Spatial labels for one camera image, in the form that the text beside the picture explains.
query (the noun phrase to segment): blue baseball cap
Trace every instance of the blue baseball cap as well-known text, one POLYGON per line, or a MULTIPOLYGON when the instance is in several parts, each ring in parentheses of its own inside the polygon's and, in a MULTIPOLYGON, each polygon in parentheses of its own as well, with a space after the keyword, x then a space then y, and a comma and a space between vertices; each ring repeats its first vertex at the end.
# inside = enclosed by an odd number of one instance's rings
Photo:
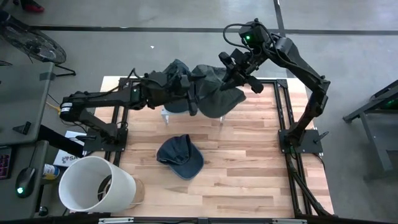
POLYGON ((184 180, 194 178, 205 164, 203 155, 192 144, 188 134, 172 137, 164 142, 157 151, 156 160, 168 165, 184 180))

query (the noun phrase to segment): white bucket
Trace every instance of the white bucket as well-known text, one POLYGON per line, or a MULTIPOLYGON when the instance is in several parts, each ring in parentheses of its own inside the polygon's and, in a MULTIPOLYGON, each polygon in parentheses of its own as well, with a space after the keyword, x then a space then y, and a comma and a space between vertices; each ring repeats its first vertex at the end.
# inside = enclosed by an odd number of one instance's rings
POLYGON ((76 212, 120 212, 134 200, 136 181, 126 171, 103 158, 84 157, 74 162, 63 174, 59 196, 69 210, 76 212), (98 188, 112 175, 105 196, 98 200, 98 188))

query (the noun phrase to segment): computer mouse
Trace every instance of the computer mouse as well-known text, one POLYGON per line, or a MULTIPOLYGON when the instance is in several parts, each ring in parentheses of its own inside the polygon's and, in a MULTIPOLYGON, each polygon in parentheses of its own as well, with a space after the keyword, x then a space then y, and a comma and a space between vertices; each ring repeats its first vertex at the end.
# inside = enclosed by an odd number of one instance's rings
POLYGON ((27 167, 19 172, 17 181, 15 183, 15 190, 18 197, 26 198, 29 197, 33 192, 35 171, 36 170, 34 168, 27 167))

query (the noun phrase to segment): gray floor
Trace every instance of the gray floor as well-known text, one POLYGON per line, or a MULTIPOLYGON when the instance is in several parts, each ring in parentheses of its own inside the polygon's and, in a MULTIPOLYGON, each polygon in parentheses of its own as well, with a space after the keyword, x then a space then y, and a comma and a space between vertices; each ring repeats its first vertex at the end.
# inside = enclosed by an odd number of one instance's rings
MULTIPOLYGON (((233 22, 260 18, 268 28, 278 28, 273 0, 41 0, 46 11, 26 14, 7 6, 17 18, 34 25, 222 28, 233 22)), ((398 30, 395 0, 279 0, 286 29, 398 30)), ((179 58, 191 69, 205 63, 221 66, 218 54, 233 50, 220 33, 177 32, 45 32, 67 52, 66 66, 77 77, 58 78, 51 94, 58 101, 77 90, 97 91, 105 75, 127 75, 164 69, 179 58)), ((237 40, 237 34, 229 34, 237 40)), ((396 80, 398 36, 289 35, 301 56, 331 80, 326 110, 315 120, 323 139, 325 164, 335 213, 341 217, 398 222, 398 182, 366 183, 375 163, 359 120, 348 125, 341 119, 368 98, 396 80)), ((30 63, 18 50, 0 42, 0 60, 30 63)), ((286 77, 286 71, 267 62, 258 77, 286 77)), ((60 133, 63 126, 53 110, 44 123, 60 133)), ((49 189, 56 195, 56 188, 49 189)), ((50 211, 63 211, 59 203, 50 211)))

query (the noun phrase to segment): wooden platform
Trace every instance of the wooden platform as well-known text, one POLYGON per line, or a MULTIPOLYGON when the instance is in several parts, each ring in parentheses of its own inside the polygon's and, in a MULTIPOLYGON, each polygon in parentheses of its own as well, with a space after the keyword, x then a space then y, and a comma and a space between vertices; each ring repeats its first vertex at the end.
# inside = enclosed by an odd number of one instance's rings
MULTIPOLYGON (((101 91, 116 86, 118 80, 104 77, 101 91)), ((293 78, 288 84, 294 117, 298 119, 307 103, 305 87, 293 78)), ((274 89, 265 85, 259 95, 249 87, 243 90, 247 100, 226 115, 223 125, 203 115, 181 115, 171 116, 166 126, 160 115, 162 107, 130 111, 128 147, 120 167, 143 181, 146 195, 143 204, 115 215, 293 217, 285 159, 277 141, 274 89), (205 157, 204 168, 191 181, 180 179, 155 159, 164 141, 181 134, 189 134, 205 157)), ((110 122, 112 112, 112 108, 98 108, 95 115, 110 122)), ((308 187, 333 213, 321 162, 314 155, 302 157, 308 187)), ((304 211, 301 190, 297 192, 304 211)))

